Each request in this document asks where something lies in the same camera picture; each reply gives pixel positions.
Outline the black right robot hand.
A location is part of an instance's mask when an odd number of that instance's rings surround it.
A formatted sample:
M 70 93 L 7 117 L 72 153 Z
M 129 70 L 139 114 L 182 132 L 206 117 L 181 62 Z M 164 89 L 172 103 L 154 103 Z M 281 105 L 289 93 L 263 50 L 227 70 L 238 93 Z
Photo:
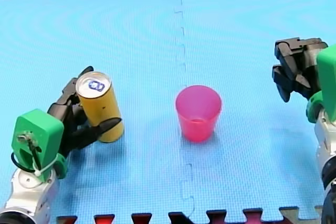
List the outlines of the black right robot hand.
M 327 47 L 321 38 L 295 37 L 275 42 L 274 54 L 279 64 L 272 67 L 272 79 L 284 102 L 290 100 L 293 92 L 309 100 L 321 90 L 317 55 Z

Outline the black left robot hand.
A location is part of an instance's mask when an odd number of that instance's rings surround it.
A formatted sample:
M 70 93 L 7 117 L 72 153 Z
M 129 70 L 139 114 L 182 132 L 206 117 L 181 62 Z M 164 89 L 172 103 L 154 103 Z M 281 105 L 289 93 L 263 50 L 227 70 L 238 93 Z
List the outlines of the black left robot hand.
M 70 79 L 47 113 L 64 125 L 59 148 L 64 157 L 96 141 L 114 142 L 124 130 L 111 80 L 93 66 Z

